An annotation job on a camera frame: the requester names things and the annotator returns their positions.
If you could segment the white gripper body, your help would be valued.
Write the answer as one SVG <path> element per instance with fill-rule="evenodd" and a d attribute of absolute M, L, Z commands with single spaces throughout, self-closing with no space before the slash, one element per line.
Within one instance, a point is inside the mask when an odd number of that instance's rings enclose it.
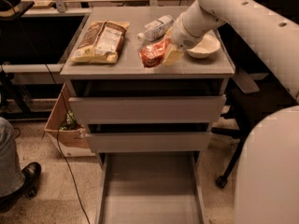
<path fill-rule="evenodd" d="M 171 31 L 171 41 L 178 48 L 192 49 L 202 41 L 202 37 L 194 37 L 187 32 L 183 25 L 183 13 L 181 13 L 174 21 Z"/>

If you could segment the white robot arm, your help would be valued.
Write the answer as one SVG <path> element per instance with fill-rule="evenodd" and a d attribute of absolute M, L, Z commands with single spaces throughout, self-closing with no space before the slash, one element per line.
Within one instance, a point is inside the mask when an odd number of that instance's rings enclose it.
<path fill-rule="evenodd" d="M 196 0 L 174 23 L 182 49 L 229 23 L 294 98 L 299 93 L 299 28 L 253 0 Z M 299 224 L 299 106 L 273 113 L 249 133 L 239 159 L 234 224 Z"/>

